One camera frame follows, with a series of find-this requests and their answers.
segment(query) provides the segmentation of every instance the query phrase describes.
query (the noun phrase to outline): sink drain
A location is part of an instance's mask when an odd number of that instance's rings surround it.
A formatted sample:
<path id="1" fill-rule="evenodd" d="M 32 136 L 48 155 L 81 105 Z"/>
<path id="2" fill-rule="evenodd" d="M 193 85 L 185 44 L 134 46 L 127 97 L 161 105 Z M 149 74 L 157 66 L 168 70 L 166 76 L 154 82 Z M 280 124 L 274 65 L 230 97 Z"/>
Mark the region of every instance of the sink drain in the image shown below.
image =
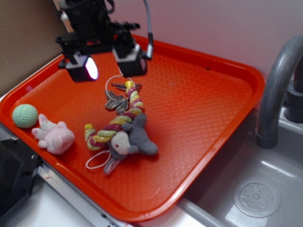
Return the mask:
<path id="1" fill-rule="evenodd" d="M 233 191 L 235 205 L 244 214 L 265 218 L 280 207 L 281 195 L 276 186 L 262 178 L 246 178 Z"/>

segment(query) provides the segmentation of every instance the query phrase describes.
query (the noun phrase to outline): pink stuffed animal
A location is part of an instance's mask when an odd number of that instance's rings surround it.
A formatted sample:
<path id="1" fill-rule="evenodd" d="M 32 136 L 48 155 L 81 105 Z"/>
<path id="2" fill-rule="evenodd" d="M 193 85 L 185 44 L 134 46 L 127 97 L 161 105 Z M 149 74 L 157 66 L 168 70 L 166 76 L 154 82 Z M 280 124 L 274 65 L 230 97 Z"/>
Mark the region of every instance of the pink stuffed animal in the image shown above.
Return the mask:
<path id="1" fill-rule="evenodd" d="M 40 128 L 32 129 L 32 134 L 39 140 L 40 148 L 46 148 L 54 155 L 61 155 L 71 147 L 75 136 L 64 122 L 52 123 L 44 114 L 40 114 L 38 119 Z"/>

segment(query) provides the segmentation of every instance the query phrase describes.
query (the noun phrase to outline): multicolored rope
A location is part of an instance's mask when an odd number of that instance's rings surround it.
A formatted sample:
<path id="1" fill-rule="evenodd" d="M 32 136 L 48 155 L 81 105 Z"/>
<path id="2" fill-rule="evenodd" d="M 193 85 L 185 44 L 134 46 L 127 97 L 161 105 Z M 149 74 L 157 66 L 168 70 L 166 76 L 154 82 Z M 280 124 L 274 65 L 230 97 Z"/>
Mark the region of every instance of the multicolored rope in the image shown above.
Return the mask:
<path id="1" fill-rule="evenodd" d="M 104 147 L 118 131 L 122 130 L 122 124 L 125 122 L 131 123 L 138 114 L 143 112 L 143 102 L 141 101 L 133 82 L 127 81 L 125 86 L 125 93 L 131 106 L 130 110 L 113 119 L 108 125 L 98 132 L 94 129 L 92 124 L 86 124 L 84 126 L 84 137 L 90 150 L 95 151 Z"/>

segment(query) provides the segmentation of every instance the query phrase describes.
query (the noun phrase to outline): red plastic tray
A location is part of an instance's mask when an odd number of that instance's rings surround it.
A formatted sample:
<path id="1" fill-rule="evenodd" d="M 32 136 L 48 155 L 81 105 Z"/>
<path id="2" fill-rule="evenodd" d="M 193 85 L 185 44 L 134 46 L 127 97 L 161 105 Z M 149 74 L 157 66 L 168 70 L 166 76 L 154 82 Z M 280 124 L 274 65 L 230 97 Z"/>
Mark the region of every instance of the red plastic tray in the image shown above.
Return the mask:
<path id="1" fill-rule="evenodd" d="M 147 44 L 140 37 L 137 42 L 142 47 Z M 127 222 L 151 219 L 174 205 L 255 106 L 264 88 L 263 77 L 252 67 L 155 42 L 147 75 L 132 79 L 143 85 L 139 94 L 148 119 L 146 130 L 159 154 L 131 155 L 111 175 L 104 175 L 102 168 L 85 167 L 96 153 L 86 147 L 84 125 L 91 123 L 101 130 L 117 116 L 105 109 L 104 91 L 106 81 L 119 69 L 112 53 L 93 58 L 100 72 L 97 81 L 74 83 L 66 70 L 58 70 L 59 57 L 2 100 L 1 122 L 95 203 Z M 52 122 L 67 123 L 76 137 L 70 150 L 54 156 L 38 147 L 30 129 L 13 124 L 14 108 L 25 103 Z M 106 158 L 99 157 L 91 165 Z"/>

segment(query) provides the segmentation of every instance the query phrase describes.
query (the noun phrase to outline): gray faucet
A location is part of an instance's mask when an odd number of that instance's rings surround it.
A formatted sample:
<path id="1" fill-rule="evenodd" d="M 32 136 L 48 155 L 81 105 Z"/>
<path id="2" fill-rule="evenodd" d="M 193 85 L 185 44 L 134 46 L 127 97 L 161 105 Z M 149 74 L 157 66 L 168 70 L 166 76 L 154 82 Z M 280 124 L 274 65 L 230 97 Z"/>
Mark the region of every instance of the gray faucet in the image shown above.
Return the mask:
<path id="1" fill-rule="evenodd" d="M 277 144 L 285 94 L 288 103 L 285 117 L 303 122 L 303 35 L 292 37 L 283 46 L 271 68 L 256 127 L 256 144 L 261 148 L 273 148 Z"/>

